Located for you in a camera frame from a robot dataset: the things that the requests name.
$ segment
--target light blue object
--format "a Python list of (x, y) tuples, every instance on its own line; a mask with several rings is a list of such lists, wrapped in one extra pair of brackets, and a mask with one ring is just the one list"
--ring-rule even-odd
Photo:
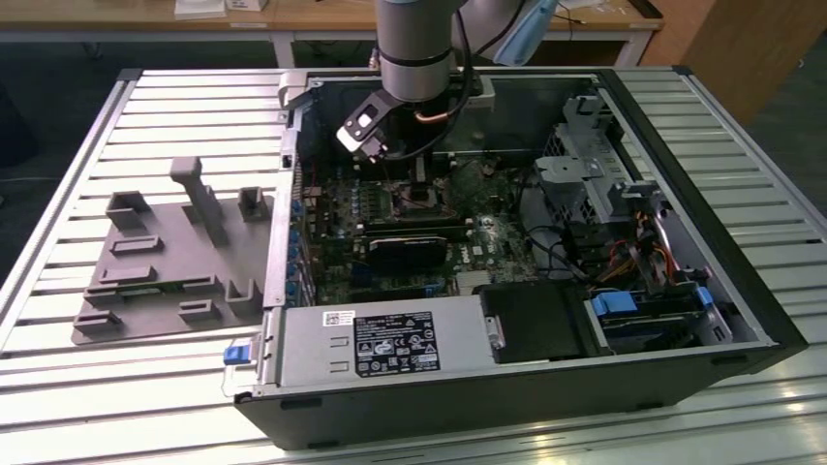
[(534, 55), (548, 30), (558, 0), (540, 0), (518, 22), (494, 55), (494, 62), (506, 66), (522, 66)]
[(292, 201), (292, 203), (291, 203), (291, 211), (294, 213), (294, 216), (302, 216), (303, 208), (302, 208), (302, 202), (300, 201)]
[(224, 365), (244, 365), (250, 363), (250, 345), (230, 346), (224, 349)]
[(698, 298), (700, 299), (700, 305), (703, 305), (704, 308), (710, 307), (715, 302), (712, 299), (712, 294), (710, 294), (710, 290), (703, 286), (698, 286), (698, 289), (695, 289), (695, 293), (698, 294)]
[(626, 291), (598, 295), (592, 299), (592, 307), (599, 317), (604, 315), (616, 315), (619, 313), (638, 312), (638, 305), (635, 304), (632, 294)]

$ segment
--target warning label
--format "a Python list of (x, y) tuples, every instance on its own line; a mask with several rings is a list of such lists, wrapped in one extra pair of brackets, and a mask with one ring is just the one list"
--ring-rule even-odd
[(431, 312), (355, 318), (352, 332), (362, 378), (439, 369)]

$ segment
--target gray plastic bracket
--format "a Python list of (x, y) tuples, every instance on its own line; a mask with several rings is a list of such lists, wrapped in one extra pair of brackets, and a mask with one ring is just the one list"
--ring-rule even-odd
[(159, 252), (164, 248), (164, 241), (158, 235), (127, 237), (112, 242), (108, 251), (115, 256)]
[(138, 191), (116, 192), (108, 200), (105, 216), (119, 231), (146, 230), (142, 213), (151, 211), (144, 196)]
[(242, 212), (244, 223), (270, 219), (268, 203), (264, 200), (264, 190), (260, 187), (239, 189), (238, 209)]
[[(174, 161), (171, 176), (191, 204), (150, 208), (139, 192), (112, 195), (113, 226), (75, 318), (75, 344), (262, 322), (275, 200), (251, 187), (219, 201), (200, 173), (196, 158)], [(276, 194), (290, 195), (291, 187)], [(216, 247), (219, 229), (227, 241)]]
[(179, 303), (179, 316), (188, 323), (203, 322), (204, 320), (220, 320), (222, 312), (212, 299), (192, 300)]
[(235, 283), (230, 281), (226, 295), (230, 310), (236, 315), (259, 315), (263, 313), (264, 295), (259, 291), (256, 282), (251, 279), (247, 281), (244, 294), (238, 291)]
[[(172, 160), (170, 177), (184, 186), (186, 194), (192, 202), (192, 210), (215, 247), (228, 245), (228, 233), (223, 224), (222, 205), (216, 200), (212, 189), (202, 183), (202, 161), (198, 157), (180, 157)], [(192, 223), (192, 213), (187, 213), (187, 218)]]
[(116, 283), (142, 283), (144, 281), (154, 281), (158, 277), (158, 271), (148, 266), (135, 266), (132, 268), (107, 268), (101, 273), (101, 284)]
[(83, 315), (75, 327), (83, 327), (84, 333), (112, 332), (120, 327), (121, 321), (108, 310)]

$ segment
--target motherboard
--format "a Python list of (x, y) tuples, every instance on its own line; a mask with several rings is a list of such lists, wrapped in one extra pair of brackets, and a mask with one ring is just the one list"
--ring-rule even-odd
[(304, 189), (316, 304), (470, 295), (544, 275), (512, 209), (519, 170), (466, 157), (419, 193), (356, 175)]

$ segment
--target barcode sticker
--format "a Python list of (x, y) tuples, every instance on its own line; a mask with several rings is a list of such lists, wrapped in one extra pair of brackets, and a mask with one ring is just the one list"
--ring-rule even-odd
[(322, 314), (323, 326), (352, 326), (352, 319), (356, 316), (356, 312), (352, 310), (346, 312), (324, 312)]

